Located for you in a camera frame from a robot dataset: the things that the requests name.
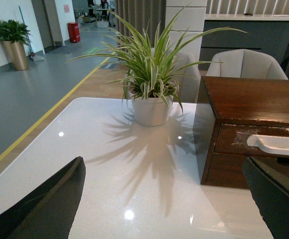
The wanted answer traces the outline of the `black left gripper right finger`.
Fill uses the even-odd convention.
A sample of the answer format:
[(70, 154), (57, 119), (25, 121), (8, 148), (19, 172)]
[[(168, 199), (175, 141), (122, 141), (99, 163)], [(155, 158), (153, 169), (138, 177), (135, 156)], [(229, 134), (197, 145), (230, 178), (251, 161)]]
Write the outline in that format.
[(289, 178), (248, 157), (242, 172), (260, 215), (275, 239), (289, 239)]

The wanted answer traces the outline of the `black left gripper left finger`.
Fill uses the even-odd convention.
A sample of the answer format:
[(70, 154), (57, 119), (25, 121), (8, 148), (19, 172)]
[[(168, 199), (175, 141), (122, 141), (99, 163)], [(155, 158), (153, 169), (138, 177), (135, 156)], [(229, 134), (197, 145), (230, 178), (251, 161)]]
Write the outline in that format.
[(0, 214), (0, 239), (66, 239), (82, 197), (86, 167), (78, 156)]

